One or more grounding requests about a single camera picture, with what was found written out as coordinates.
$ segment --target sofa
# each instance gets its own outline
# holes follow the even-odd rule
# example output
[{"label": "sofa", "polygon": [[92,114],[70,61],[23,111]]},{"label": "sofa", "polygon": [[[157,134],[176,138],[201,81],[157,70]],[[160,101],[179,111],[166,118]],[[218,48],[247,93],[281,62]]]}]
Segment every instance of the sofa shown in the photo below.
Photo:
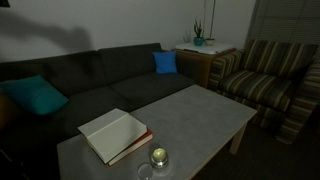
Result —
[{"label": "sofa", "polygon": [[250,121],[292,144],[320,102],[315,44],[251,39],[212,62],[208,88],[257,109]]},{"label": "sofa", "polygon": [[[30,179],[59,178],[50,175],[50,168],[57,169],[56,145],[80,134],[77,127],[114,108],[131,112],[194,84],[179,73],[157,73],[153,52],[164,51],[152,43],[0,63],[0,82],[40,75],[68,99],[51,114],[21,110],[1,130],[9,171]],[[179,72],[183,62],[176,64]]]}]

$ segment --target gray sofa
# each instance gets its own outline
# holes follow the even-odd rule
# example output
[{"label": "gray sofa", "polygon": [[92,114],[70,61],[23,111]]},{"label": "gray sofa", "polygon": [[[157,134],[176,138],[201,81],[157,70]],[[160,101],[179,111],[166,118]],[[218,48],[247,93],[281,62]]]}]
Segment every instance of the gray sofa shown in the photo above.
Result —
[{"label": "gray sofa", "polygon": [[[0,63],[0,82],[40,74],[69,99],[54,114],[24,114],[0,132],[1,150],[31,179],[41,178],[50,164],[56,166],[56,144],[80,134],[78,126],[114,108],[130,112],[194,84],[181,74],[155,72],[152,52],[162,51],[154,43]],[[179,72],[183,65],[177,66]]]}]

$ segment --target lit candle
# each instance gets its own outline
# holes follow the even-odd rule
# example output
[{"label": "lit candle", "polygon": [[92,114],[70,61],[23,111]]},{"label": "lit candle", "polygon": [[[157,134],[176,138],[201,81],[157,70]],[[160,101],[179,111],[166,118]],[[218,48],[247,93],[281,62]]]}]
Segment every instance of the lit candle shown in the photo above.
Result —
[{"label": "lit candle", "polygon": [[164,149],[158,148],[153,151],[152,156],[153,156],[154,160],[156,160],[156,161],[163,161],[166,158],[167,154]]}]

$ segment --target blue throw pillow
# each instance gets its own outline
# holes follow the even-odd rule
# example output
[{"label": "blue throw pillow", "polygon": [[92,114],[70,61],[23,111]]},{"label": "blue throw pillow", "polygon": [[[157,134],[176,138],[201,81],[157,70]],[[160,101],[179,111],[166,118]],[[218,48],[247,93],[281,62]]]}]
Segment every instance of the blue throw pillow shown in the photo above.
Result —
[{"label": "blue throw pillow", "polygon": [[154,52],[157,73],[177,73],[176,52]]},{"label": "blue throw pillow", "polygon": [[0,87],[23,109],[37,115],[51,114],[69,101],[41,76],[5,81]]}]

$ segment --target striped armchair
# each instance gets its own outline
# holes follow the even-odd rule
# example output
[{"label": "striped armchair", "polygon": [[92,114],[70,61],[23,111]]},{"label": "striped armchair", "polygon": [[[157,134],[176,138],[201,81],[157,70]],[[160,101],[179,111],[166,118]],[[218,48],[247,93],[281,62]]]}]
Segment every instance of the striped armchair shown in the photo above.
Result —
[{"label": "striped armchair", "polygon": [[251,120],[291,144],[320,100],[317,45],[250,40],[212,62],[208,88],[257,109]]}]

